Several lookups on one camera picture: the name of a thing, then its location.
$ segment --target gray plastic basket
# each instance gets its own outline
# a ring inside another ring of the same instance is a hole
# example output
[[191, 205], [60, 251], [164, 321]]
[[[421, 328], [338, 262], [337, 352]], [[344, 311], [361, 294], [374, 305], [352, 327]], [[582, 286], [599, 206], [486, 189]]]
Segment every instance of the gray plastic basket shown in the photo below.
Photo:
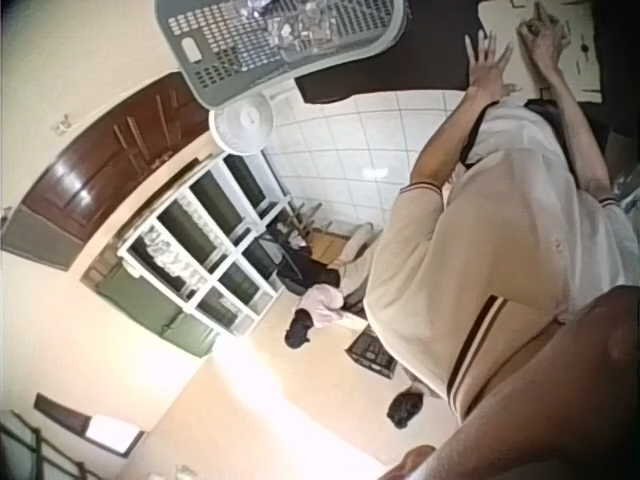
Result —
[[[269, 43], [266, 18], [294, 14], [301, 6], [301, 0], [274, 0], [263, 18], [246, 19], [230, 0], [156, 0], [156, 16], [187, 83], [209, 109], [380, 53], [396, 42], [406, 20], [405, 0], [328, 0], [337, 21], [332, 50], [285, 60]], [[197, 46], [200, 59], [190, 60], [187, 44]]]

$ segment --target white fan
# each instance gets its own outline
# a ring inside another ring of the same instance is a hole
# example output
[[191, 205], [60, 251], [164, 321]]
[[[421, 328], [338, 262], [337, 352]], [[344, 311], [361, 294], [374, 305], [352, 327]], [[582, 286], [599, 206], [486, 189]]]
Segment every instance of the white fan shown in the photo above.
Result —
[[220, 148], [236, 155], [251, 155], [262, 150], [274, 125], [271, 102], [261, 93], [209, 112], [213, 139]]

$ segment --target floor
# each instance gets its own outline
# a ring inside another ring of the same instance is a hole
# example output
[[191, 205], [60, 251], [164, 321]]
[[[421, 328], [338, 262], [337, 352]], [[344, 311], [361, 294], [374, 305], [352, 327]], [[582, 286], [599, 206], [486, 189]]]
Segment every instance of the floor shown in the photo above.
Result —
[[275, 104], [267, 157], [293, 198], [322, 202], [314, 218], [332, 230], [384, 227], [398, 190], [427, 140], [463, 92], [420, 90], [358, 95], [307, 105], [296, 92]]

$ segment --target hand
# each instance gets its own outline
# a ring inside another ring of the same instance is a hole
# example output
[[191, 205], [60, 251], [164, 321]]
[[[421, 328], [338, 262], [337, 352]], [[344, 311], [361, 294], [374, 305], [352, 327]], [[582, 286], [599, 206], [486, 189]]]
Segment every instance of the hand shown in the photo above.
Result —
[[537, 1], [533, 17], [520, 23], [518, 33], [544, 79], [553, 84], [558, 78], [562, 78], [558, 61], [571, 43], [564, 25]]
[[467, 47], [467, 56], [469, 57], [470, 92], [479, 96], [488, 105], [518, 90], [516, 85], [512, 83], [505, 84], [502, 79], [504, 69], [507, 67], [513, 53], [513, 45], [511, 43], [507, 45], [500, 58], [496, 60], [496, 35], [494, 33], [490, 33], [489, 38], [485, 38], [482, 30], [478, 32], [477, 58], [471, 45], [471, 39], [465, 36], [464, 41]]

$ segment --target beige polo shirt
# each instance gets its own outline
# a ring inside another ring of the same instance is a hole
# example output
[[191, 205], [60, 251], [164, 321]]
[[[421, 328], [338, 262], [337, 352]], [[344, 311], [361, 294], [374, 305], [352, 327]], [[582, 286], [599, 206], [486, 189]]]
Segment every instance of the beige polo shirt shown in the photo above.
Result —
[[510, 123], [492, 110], [472, 151], [485, 156], [446, 209], [435, 186], [401, 191], [365, 298], [385, 348], [459, 418], [557, 314], [640, 282], [638, 241], [615, 202], [576, 189], [535, 114], [513, 109]]

